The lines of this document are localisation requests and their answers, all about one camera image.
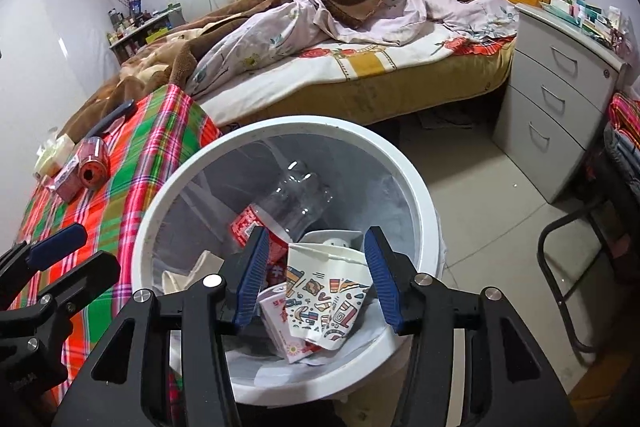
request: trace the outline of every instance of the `drawer handle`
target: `drawer handle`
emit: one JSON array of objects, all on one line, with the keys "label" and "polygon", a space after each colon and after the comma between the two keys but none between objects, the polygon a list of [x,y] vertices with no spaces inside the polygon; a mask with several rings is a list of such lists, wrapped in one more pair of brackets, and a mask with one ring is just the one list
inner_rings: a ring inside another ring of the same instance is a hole
[{"label": "drawer handle", "polygon": [[552,97],[554,97],[556,100],[558,100],[558,102],[562,102],[562,105],[564,105],[566,103],[566,100],[563,98],[560,98],[558,95],[553,94],[551,91],[549,91],[548,89],[546,89],[545,86],[540,86],[542,87],[542,90],[545,92],[548,92]]},{"label": "drawer handle", "polygon": [[538,131],[535,127],[533,127],[533,124],[531,122],[529,122],[529,127],[531,127],[536,134],[538,134],[543,140],[549,141],[551,140],[548,136],[543,135],[540,131]]},{"label": "drawer handle", "polygon": [[555,51],[556,53],[559,53],[562,55],[562,57],[566,58],[567,60],[572,61],[576,66],[578,65],[578,61],[575,60],[575,58],[571,58],[571,57],[567,57],[565,54],[562,53],[562,51],[558,50],[557,48],[550,46],[552,51]]}]

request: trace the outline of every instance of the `blue gripper pad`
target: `blue gripper pad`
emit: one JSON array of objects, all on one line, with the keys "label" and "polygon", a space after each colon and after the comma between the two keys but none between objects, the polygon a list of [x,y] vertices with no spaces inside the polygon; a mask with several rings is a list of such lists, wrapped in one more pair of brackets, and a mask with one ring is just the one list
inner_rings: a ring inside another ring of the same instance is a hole
[{"label": "blue gripper pad", "polygon": [[388,243],[382,246],[379,245],[373,231],[371,229],[367,230],[364,236],[364,255],[367,258],[369,272],[376,287],[376,292],[378,292],[380,307],[383,315],[385,315],[386,323],[398,333],[403,324],[400,312],[400,293],[386,263],[383,248],[395,255]]},{"label": "blue gripper pad", "polygon": [[251,253],[251,259],[238,285],[238,305],[233,319],[233,324],[238,329],[244,328],[251,322],[254,316],[255,301],[264,283],[264,274],[267,270],[268,258],[269,232],[267,229],[262,229],[260,238],[257,243],[255,243],[254,251]]},{"label": "blue gripper pad", "polygon": [[74,223],[49,235],[31,247],[27,265],[35,270],[46,270],[67,255],[86,244],[86,230],[80,223]]}]

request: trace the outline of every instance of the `metal screw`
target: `metal screw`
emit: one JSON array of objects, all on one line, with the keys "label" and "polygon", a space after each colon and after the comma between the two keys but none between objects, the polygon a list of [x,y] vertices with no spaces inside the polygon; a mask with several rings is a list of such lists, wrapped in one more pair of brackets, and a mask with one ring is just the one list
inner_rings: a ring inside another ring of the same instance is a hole
[{"label": "metal screw", "polygon": [[484,294],[486,295],[486,298],[491,301],[499,301],[502,299],[502,292],[498,290],[498,288],[487,288],[484,290]]},{"label": "metal screw", "polygon": [[222,277],[217,273],[212,273],[211,275],[207,275],[203,280],[202,284],[204,284],[207,288],[215,288],[222,284]]},{"label": "metal screw", "polygon": [[151,298],[151,291],[146,288],[138,290],[133,294],[133,300],[135,302],[147,302]]},{"label": "metal screw", "polygon": [[417,273],[414,277],[414,281],[420,286],[428,286],[433,282],[433,277],[428,273]]}]

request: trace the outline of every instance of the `white trash can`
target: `white trash can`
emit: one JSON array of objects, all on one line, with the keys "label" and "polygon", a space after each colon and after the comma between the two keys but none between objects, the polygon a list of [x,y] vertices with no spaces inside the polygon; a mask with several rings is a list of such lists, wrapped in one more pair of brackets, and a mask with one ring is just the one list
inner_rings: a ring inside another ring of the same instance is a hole
[{"label": "white trash can", "polygon": [[[133,291],[153,288],[161,293],[163,270],[186,273],[203,250],[215,254],[220,230],[255,195],[268,190],[292,160],[302,160],[334,195],[321,228],[365,232],[379,225],[394,251],[407,254],[418,272],[441,275],[444,251],[436,212],[411,162],[385,139],[357,124],[288,116],[221,137],[166,181],[138,231],[131,261]],[[302,373],[277,363],[274,373],[273,361],[264,356],[236,358],[227,353],[236,401],[284,406],[356,389],[374,371],[385,374],[385,362],[395,359],[397,365],[407,351],[406,345],[401,349],[407,337],[396,336],[389,326],[380,328],[382,334],[366,346],[325,365],[305,366]],[[172,346],[170,362],[177,371],[179,356],[179,349]],[[268,386],[258,378],[267,370]]]}]

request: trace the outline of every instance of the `mattress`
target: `mattress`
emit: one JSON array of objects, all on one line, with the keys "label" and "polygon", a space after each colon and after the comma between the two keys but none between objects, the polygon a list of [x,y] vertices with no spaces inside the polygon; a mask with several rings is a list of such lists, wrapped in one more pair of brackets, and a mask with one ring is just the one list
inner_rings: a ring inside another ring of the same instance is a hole
[{"label": "mattress", "polygon": [[[420,66],[338,83],[310,84],[268,107],[222,124],[245,125],[278,116],[312,114],[368,125],[497,89],[510,74],[514,49],[514,41],[503,41],[493,48],[468,45]],[[209,113],[207,102],[202,107]]]}]

